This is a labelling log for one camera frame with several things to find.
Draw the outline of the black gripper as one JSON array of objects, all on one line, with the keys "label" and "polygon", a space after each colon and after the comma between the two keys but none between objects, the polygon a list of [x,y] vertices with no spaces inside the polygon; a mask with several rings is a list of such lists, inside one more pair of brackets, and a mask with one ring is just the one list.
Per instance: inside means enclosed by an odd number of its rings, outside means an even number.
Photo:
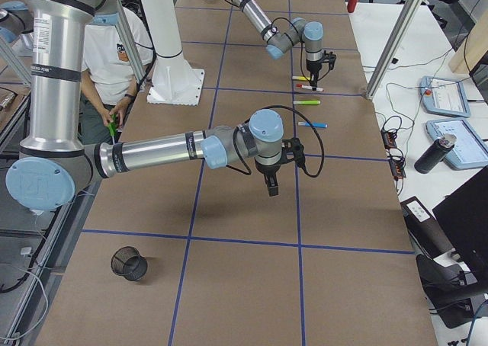
[{"label": "black gripper", "polygon": [[319,71],[322,69],[322,61],[321,60],[306,60],[306,68],[307,71],[310,73],[310,86],[313,86],[313,90],[317,88],[317,81],[319,78]]},{"label": "black gripper", "polygon": [[260,162],[255,162],[256,169],[265,177],[265,183],[270,197],[277,196],[279,193],[279,186],[276,174],[280,169],[279,164],[264,165]]}]

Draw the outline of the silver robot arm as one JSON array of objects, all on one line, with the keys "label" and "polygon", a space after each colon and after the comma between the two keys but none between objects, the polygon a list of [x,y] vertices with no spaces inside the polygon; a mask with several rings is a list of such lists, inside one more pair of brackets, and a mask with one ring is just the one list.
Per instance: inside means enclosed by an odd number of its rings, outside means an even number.
[{"label": "silver robot arm", "polygon": [[269,194],[284,156],[283,122],[264,108],[237,127],[216,127],[132,143],[83,145],[78,136],[86,25],[117,12],[117,0],[26,0],[34,13],[30,132],[8,169],[9,194],[31,210],[54,210],[116,174],[203,159],[210,168],[254,158]]},{"label": "silver robot arm", "polygon": [[318,21],[306,21],[303,18],[287,20],[289,28],[280,32],[256,0],[229,0],[249,20],[253,27],[266,42],[266,50],[272,59],[280,59],[294,46],[300,44],[305,48],[306,68],[310,76],[306,78],[313,91],[322,91],[318,86],[320,71],[327,63],[329,69],[334,68],[336,55],[326,53],[323,49],[323,25]]}]

